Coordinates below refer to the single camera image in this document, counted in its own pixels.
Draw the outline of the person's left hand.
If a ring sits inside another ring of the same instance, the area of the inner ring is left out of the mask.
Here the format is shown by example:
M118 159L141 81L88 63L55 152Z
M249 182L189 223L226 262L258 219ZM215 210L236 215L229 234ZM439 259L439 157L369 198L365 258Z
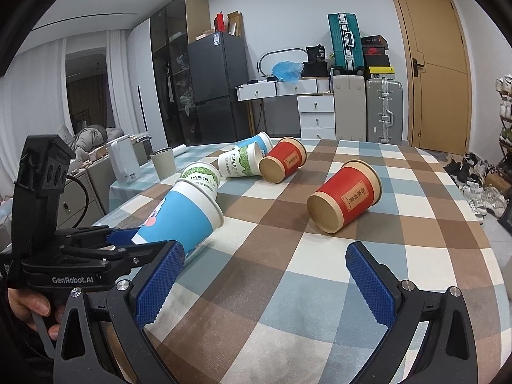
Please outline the person's left hand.
M48 329L48 335L52 341L56 341L64 307L61 305L57 309L52 309L49 300L42 294L33 290L16 290L8 288L8 301L14 315L26 323L32 330L38 331L33 314L42 317L53 316L56 324Z

